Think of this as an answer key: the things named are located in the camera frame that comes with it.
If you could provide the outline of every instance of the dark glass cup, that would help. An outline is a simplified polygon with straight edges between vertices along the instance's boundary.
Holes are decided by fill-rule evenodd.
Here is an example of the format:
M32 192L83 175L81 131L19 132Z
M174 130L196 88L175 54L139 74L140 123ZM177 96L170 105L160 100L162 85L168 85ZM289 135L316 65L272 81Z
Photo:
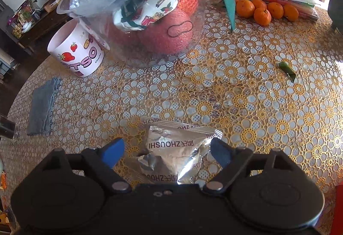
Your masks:
M0 136L16 140L19 136L18 126L6 116L0 114Z

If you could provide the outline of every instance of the black circular cover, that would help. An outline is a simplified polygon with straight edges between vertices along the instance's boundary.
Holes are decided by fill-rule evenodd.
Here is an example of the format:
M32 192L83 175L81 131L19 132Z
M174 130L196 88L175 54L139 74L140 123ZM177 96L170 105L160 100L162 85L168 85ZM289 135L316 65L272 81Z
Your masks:
M22 228L70 229L89 221L104 203L92 179L65 170L46 170L24 180L14 191L13 212Z
M250 224L270 231L306 228L324 207L322 192L305 175L277 169L237 180L230 201Z

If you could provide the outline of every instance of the lace tablecloth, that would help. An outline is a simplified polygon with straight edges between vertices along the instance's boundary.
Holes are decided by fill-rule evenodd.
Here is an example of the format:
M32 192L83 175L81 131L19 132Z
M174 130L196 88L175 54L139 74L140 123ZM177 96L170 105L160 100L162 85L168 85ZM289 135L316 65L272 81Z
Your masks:
M268 27L236 17L236 30L223 9L207 0L205 33L200 43L174 63L134 69L109 54L89 77L72 76L52 57L25 83L9 117L20 126L16 142L1 140L0 155L9 203L20 181L54 148L78 153L103 146L115 137L126 141L133 156L144 131L141 116L209 125L224 140L268 153L280 147L325 194L319 230L330 232L334 187L343 178L343 84L339 49L343 39L331 30L327 12L317 9L317 23L272 20ZM278 67L287 61L297 73L294 83ZM26 135L31 93L53 76L63 81L53 108L48 136ZM115 170L138 183L125 160ZM208 155L197 177L204 184L220 166Z

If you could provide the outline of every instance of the green wrapper scrap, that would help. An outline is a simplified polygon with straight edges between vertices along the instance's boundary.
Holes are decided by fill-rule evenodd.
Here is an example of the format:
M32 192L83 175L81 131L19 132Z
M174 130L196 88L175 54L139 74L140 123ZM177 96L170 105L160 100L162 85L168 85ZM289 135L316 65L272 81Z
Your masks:
M281 69L283 72L285 72L285 73L288 74L288 76L290 77L290 79L291 79L292 82L294 83L296 74L295 74L295 72L293 71L293 69L291 69L291 68L289 67L289 65L288 65L285 61L279 62L278 65L279 65L280 69Z

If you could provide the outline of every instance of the plastic case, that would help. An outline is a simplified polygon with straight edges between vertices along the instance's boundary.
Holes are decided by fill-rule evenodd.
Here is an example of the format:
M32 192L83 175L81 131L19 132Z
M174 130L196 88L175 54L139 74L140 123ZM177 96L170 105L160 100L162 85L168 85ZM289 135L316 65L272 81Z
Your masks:
M106 10L92 17L77 17L71 11L68 13L69 0L63 0L58 12L79 18L90 33L96 33L98 42L105 47L108 45L108 54L133 67L152 67L174 61L199 42L205 21L205 0L177 0L177 5L175 0L155 0L152 8L158 8L158 11L145 17L142 17L144 10L137 7L142 1L145 7L149 7L149 0L125 0L121 8ZM173 1L176 7L170 10ZM132 6L136 6L135 13L130 12ZM122 14L119 21L116 17L118 12ZM132 23L132 15L134 19L143 18L140 27ZM129 24L128 27L134 30L120 29L118 24Z

